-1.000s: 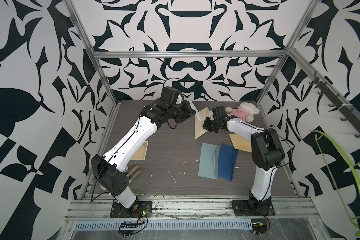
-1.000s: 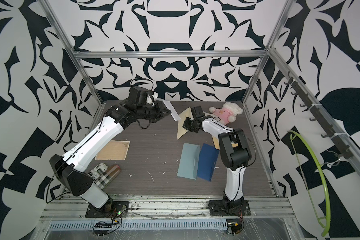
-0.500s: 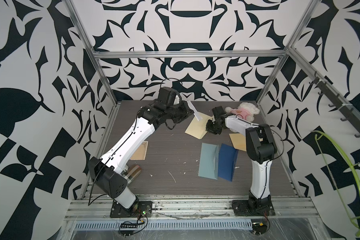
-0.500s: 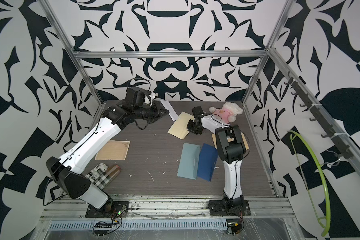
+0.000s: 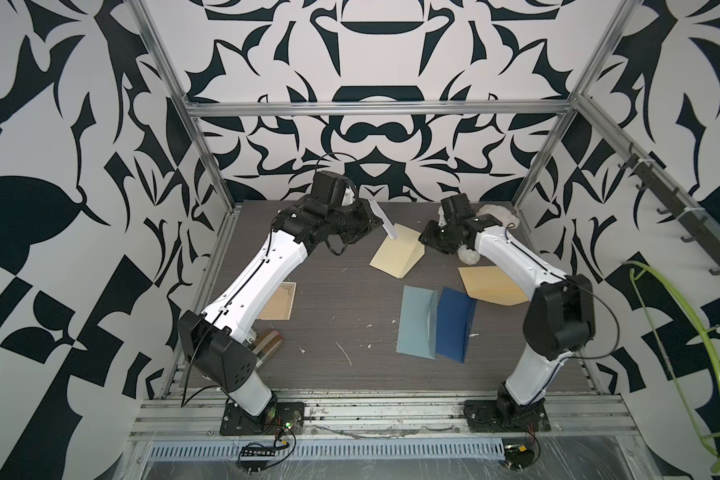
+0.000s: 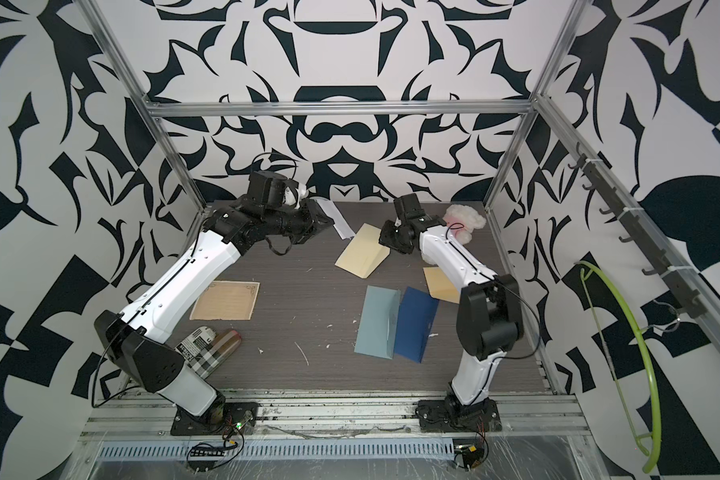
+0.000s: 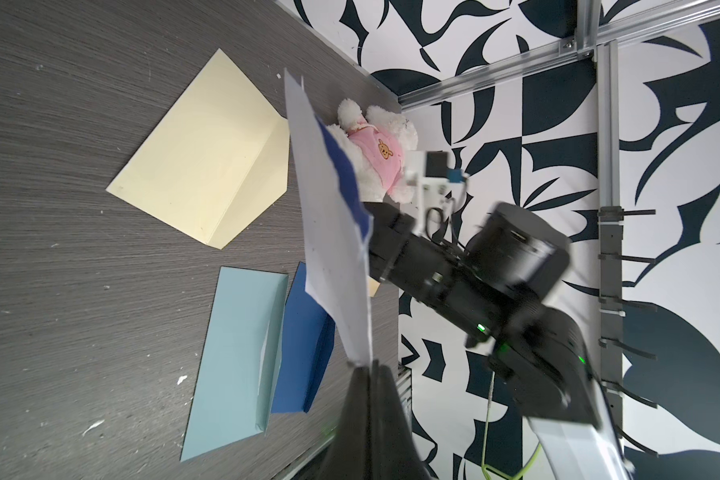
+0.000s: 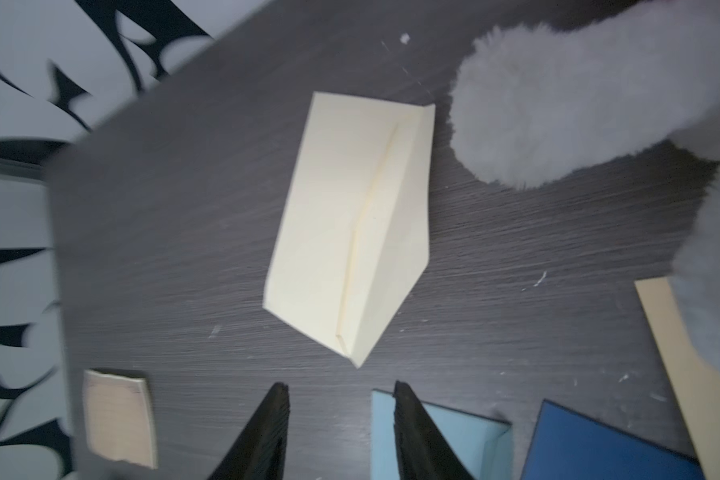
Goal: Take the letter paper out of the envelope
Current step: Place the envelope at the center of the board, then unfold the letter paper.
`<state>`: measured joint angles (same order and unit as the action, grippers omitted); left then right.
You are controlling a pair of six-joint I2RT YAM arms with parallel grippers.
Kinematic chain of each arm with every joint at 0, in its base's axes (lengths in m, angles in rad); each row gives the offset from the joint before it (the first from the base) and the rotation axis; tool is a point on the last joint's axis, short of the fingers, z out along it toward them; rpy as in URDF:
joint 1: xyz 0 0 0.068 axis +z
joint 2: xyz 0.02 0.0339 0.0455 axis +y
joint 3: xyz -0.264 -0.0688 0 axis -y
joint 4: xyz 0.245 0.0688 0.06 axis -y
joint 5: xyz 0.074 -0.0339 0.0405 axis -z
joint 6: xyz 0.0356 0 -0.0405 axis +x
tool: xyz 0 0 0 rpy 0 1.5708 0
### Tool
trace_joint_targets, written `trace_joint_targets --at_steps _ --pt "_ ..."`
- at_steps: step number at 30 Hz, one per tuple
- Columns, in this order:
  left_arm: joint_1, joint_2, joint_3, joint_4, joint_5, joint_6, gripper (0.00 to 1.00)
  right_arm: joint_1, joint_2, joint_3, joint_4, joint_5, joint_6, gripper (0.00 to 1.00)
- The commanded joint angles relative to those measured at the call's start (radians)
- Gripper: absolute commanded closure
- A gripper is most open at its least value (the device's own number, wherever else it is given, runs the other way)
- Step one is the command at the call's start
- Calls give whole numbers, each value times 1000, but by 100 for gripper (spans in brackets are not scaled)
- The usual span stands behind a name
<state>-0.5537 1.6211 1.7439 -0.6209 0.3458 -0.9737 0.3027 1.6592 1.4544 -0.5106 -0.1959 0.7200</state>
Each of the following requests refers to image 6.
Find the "cream letter paper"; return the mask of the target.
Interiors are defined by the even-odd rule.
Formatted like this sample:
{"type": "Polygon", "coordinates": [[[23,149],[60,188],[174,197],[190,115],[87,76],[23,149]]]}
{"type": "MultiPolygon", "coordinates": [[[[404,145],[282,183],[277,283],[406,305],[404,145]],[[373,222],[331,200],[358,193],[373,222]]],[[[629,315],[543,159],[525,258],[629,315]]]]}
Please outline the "cream letter paper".
{"type": "Polygon", "coordinates": [[[213,281],[199,296],[193,321],[249,321],[260,289],[259,282],[213,281]]]}

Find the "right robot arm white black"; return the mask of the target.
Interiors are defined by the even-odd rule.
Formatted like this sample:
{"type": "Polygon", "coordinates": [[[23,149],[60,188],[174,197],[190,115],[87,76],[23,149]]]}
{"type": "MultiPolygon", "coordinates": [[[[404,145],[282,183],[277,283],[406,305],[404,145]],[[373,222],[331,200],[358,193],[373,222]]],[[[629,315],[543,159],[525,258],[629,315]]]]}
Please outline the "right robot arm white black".
{"type": "Polygon", "coordinates": [[[427,213],[414,194],[394,200],[397,218],[381,229],[379,243],[402,254],[421,253],[459,293],[456,333],[463,348],[446,398],[436,403],[449,423],[490,415],[490,384],[500,362],[524,336],[519,288],[511,275],[481,263],[465,244],[486,224],[474,208],[451,205],[443,216],[427,213]]]}

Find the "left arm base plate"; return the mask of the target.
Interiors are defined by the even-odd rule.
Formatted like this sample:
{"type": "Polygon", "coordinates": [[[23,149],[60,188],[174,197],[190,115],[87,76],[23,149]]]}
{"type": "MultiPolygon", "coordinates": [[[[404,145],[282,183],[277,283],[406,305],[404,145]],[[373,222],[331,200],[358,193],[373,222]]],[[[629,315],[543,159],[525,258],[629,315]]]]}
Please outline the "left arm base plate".
{"type": "Polygon", "coordinates": [[[214,403],[209,410],[199,416],[190,414],[178,407],[170,435],[175,437],[225,435],[238,429],[247,433],[256,425],[260,404],[257,402],[214,403]]]}

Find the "white letter paper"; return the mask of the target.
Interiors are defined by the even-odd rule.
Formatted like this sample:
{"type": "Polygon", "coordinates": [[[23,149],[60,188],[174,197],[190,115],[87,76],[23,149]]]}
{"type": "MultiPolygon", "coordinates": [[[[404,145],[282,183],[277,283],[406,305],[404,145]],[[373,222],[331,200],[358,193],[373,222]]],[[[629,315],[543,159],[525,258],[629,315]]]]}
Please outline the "white letter paper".
{"type": "Polygon", "coordinates": [[[356,235],[333,201],[322,200],[321,204],[324,212],[333,220],[334,229],[342,240],[351,239],[356,235]]]}

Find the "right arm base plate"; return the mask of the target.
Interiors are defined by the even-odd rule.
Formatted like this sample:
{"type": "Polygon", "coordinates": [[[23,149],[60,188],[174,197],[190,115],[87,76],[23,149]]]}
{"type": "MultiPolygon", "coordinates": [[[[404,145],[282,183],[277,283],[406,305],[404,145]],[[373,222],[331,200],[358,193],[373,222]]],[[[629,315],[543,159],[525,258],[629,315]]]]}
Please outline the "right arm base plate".
{"type": "Polygon", "coordinates": [[[500,432],[503,430],[497,403],[487,398],[464,406],[453,396],[444,400],[421,400],[414,411],[423,432],[500,432]]]}

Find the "tan yellow envelope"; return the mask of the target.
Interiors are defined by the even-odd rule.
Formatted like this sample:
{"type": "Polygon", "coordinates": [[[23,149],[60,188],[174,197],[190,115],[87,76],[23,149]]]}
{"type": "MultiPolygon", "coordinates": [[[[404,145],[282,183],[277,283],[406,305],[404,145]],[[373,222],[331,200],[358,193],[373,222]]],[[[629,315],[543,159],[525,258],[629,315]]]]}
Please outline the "tan yellow envelope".
{"type": "Polygon", "coordinates": [[[458,304],[460,290],[453,285],[445,273],[438,267],[423,269],[429,295],[437,300],[458,304]]]}

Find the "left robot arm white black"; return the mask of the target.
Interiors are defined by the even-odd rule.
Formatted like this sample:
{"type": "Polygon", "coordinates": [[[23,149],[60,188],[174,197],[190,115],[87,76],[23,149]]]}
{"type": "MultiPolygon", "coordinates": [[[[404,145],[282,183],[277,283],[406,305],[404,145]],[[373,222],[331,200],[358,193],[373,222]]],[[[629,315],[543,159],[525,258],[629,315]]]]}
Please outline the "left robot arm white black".
{"type": "Polygon", "coordinates": [[[303,184],[275,172],[252,173],[247,192],[215,205],[188,250],[154,285],[120,312],[96,318],[104,358],[193,419],[220,424],[225,397],[167,340],[217,276],[256,243],[282,236],[301,245],[333,224],[303,184]]]}

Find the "light blue envelope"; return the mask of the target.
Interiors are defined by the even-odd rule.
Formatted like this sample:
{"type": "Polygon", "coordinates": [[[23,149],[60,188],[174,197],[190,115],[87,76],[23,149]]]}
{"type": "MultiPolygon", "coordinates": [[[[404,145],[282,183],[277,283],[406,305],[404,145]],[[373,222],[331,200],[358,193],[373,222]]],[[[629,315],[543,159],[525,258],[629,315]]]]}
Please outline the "light blue envelope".
{"type": "Polygon", "coordinates": [[[354,352],[391,360],[397,331],[401,291],[368,286],[354,352]]]}

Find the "pale yellow envelope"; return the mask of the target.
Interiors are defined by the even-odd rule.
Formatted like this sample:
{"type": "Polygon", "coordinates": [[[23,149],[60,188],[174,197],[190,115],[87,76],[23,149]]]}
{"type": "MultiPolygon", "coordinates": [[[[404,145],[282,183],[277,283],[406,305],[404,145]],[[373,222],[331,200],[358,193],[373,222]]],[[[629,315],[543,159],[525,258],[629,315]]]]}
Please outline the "pale yellow envelope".
{"type": "Polygon", "coordinates": [[[335,262],[335,266],[367,279],[389,256],[390,248],[379,243],[381,229],[363,224],[335,262]]]}

